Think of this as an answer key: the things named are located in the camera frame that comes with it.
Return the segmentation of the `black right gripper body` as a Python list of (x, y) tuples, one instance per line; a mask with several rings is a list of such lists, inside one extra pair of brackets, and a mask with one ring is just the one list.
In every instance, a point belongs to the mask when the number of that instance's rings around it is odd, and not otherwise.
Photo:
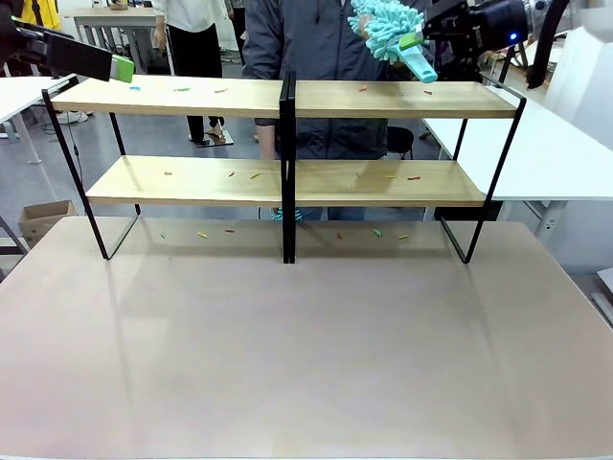
[(479, 49), (504, 49), (528, 37), (528, 19), (521, 0), (488, 1), (470, 11)]

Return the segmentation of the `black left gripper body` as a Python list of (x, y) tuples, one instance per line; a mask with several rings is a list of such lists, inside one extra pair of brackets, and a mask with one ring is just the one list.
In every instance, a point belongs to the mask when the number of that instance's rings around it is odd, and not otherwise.
[(37, 41), (43, 41), (48, 32), (46, 28), (15, 21), (1, 20), (1, 65), (10, 58), (18, 58), (34, 49)]

